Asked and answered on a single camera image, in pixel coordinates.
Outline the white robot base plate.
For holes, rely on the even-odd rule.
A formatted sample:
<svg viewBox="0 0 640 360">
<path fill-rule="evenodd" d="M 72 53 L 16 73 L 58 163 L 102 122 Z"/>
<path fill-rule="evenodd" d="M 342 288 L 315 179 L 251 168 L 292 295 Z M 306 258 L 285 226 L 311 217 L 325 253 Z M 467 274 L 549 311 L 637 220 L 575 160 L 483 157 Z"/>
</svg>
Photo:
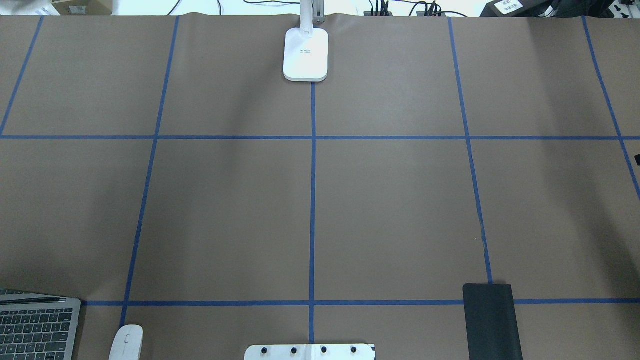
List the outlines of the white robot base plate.
<svg viewBox="0 0 640 360">
<path fill-rule="evenodd" d="M 375 360 L 372 344 L 256 344 L 249 346 L 245 360 Z"/>
</svg>

